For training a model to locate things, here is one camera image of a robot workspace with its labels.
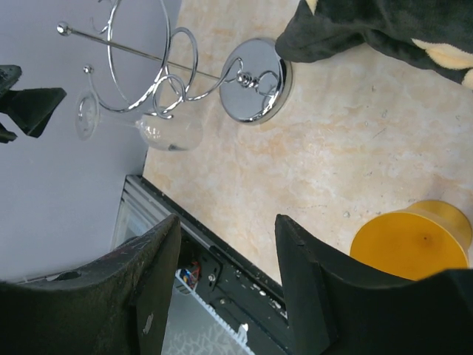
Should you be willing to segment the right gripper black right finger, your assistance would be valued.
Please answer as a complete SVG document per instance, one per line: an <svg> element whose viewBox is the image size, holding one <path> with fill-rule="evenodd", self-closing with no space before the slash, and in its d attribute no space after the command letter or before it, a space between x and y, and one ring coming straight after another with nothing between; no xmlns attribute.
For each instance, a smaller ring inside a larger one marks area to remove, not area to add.
<svg viewBox="0 0 473 355"><path fill-rule="evenodd" d="M276 250L296 354L470 354L472 271L419 281L376 270L275 219Z"/></svg>

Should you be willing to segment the clear wine glass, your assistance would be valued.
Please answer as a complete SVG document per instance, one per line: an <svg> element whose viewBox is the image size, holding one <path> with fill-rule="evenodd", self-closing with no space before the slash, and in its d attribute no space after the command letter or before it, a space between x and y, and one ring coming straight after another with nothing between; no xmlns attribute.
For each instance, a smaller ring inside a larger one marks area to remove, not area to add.
<svg viewBox="0 0 473 355"><path fill-rule="evenodd" d="M197 148L203 140L203 125L185 113L174 113L170 119L155 115L151 110L136 109L117 113L104 109L90 90L78 97L75 108L75 129L82 141L89 140L99 126L110 129L125 126L136 129L151 148L167 152L183 152Z"/></svg>

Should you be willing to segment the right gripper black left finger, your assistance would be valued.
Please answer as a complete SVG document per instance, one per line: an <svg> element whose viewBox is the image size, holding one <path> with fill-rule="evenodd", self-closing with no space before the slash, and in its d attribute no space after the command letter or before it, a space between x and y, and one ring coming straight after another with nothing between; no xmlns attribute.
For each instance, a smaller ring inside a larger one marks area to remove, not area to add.
<svg viewBox="0 0 473 355"><path fill-rule="evenodd" d="M180 220L54 280L1 283L2 354L160 354Z"/></svg>

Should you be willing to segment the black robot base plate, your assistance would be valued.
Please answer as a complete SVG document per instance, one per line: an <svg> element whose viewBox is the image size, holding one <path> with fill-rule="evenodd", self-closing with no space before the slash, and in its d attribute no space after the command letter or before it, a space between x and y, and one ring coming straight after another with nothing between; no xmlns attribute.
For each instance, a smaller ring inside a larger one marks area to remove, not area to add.
<svg viewBox="0 0 473 355"><path fill-rule="evenodd" d="M282 287L144 177L128 181L151 216L177 215L185 236L197 244L197 294L232 328L248 324L254 354L292 354Z"/></svg>

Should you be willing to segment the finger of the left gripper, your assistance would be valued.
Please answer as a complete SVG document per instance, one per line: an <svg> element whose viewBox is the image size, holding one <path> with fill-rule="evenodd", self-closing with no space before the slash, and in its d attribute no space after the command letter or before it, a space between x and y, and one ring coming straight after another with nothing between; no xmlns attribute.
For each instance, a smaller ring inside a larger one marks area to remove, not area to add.
<svg viewBox="0 0 473 355"><path fill-rule="evenodd" d="M67 92L60 88L7 92L7 115L27 136L39 138Z"/></svg>
<svg viewBox="0 0 473 355"><path fill-rule="evenodd" d="M21 77L22 70L17 65L1 65L1 113L7 114L8 106L12 98L15 96L14 91L11 90ZM14 132L8 131L1 125L1 143L9 143L14 141L17 135Z"/></svg>

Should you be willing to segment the orange wine glass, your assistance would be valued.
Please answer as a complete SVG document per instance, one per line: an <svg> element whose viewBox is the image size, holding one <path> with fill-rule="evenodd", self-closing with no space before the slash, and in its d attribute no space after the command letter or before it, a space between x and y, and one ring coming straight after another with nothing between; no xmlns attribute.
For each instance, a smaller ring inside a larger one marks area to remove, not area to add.
<svg viewBox="0 0 473 355"><path fill-rule="evenodd" d="M446 269L469 267L472 225L453 205L423 200L381 214L356 233L350 256L379 271L422 280Z"/></svg>

